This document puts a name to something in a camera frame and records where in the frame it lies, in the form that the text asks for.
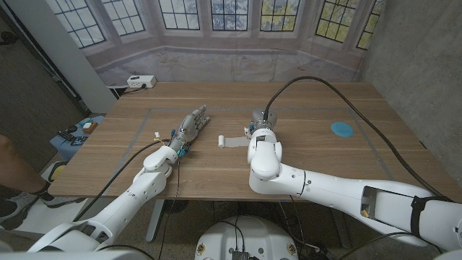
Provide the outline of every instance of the window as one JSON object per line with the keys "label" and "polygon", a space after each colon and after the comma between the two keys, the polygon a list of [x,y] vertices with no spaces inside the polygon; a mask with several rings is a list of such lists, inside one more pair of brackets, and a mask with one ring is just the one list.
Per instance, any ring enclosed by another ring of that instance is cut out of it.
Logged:
{"label": "window", "polygon": [[343,43],[352,24],[358,0],[326,0],[316,35]]}
{"label": "window", "polygon": [[85,0],[46,0],[79,48],[105,40]]}
{"label": "window", "polygon": [[375,25],[377,24],[380,13],[382,12],[384,3],[385,3],[385,0],[375,1],[374,7],[372,8],[369,19],[367,20],[367,24],[364,30],[362,31],[361,38],[359,39],[358,48],[367,50],[367,48],[369,47],[370,39],[372,37],[372,34],[374,33],[374,28],[375,28]]}
{"label": "window", "polygon": [[293,32],[300,0],[263,0],[261,26],[264,32]]}
{"label": "window", "polygon": [[196,0],[159,0],[165,28],[199,30]]}
{"label": "window", "polygon": [[103,0],[119,36],[144,30],[134,0]]}
{"label": "window", "polygon": [[247,30],[248,0],[212,0],[213,30]]}

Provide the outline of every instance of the black strap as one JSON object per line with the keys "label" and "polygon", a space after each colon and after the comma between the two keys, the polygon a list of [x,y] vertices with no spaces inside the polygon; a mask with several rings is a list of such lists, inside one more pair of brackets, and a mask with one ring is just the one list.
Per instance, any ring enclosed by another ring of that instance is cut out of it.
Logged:
{"label": "black strap", "polygon": [[422,238],[420,236],[420,214],[422,211],[425,209],[425,205],[427,204],[428,201],[431,200],[438,200],[442,202],[452,202],[451,199],[449,199],[446,196],[432,196],[432,197],[426,197],[426,198],[419,198],[418,196],[414,197],[414,200],[412,201],[412,214],[411,214],[411,233],[412,235]]}

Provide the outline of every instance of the blue circle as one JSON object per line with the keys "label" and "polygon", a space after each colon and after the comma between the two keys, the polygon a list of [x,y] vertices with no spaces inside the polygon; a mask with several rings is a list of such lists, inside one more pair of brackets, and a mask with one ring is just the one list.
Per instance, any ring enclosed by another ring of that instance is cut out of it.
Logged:
{"label": "blue circle", "polygon": [[338,135],[339,137],[352,137],[353,128],[344,122],[335,122],[331,125],[332,132]]}

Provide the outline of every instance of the concrete wall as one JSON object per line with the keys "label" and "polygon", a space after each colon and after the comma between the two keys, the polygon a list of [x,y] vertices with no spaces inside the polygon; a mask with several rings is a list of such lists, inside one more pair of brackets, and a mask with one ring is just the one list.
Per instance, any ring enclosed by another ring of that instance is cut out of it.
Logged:
{"label": "concrete wall", "polygon": [[462,1],[387,0],[370,46],[359,80],[462,187]]}
{"label": "concrete wall", "polygon": [[[8,0],[8,5],[30,31],[93,113],[107,113],[116,98],[98,77],[74,40],[45,1]],[[3,2],[0,6],[6,10]]]}

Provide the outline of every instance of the wooden table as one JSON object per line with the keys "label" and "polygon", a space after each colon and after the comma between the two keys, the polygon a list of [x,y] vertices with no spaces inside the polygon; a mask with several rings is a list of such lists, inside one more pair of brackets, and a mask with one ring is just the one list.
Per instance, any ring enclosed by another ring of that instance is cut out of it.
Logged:
{"label": "wooden table", "polygon": [[[287,196],[253,192],[248,185],[247,147],[218,148],[218,136],[242,137],[252,110],[264,108],[281,82],[168,82],[123,96],[50,187],[55,196],[92,197],[137,150],[158,131],[169,138],[186,115],[207,105],[210,122],[192,152],[181,159],[179,199],[277,201]],[[423,179],[444,195],[462,202],[462,190],[441,168],[371,84],[335,83],[344,95],[396,146]],[[282,143],[282,162],[296,168],[342,178],[391,179],[419,185],[401,166],[385,142],[332,90],[321,83],[288,87],[271,109],[278,115],[274,131]],[[354,129],[350,138],[331,130],[335,121]],[[125,191],[141,169],[142,152],[119,175],[106,196]],[[157,197],[171,199],[177,188],[175,169]]]}

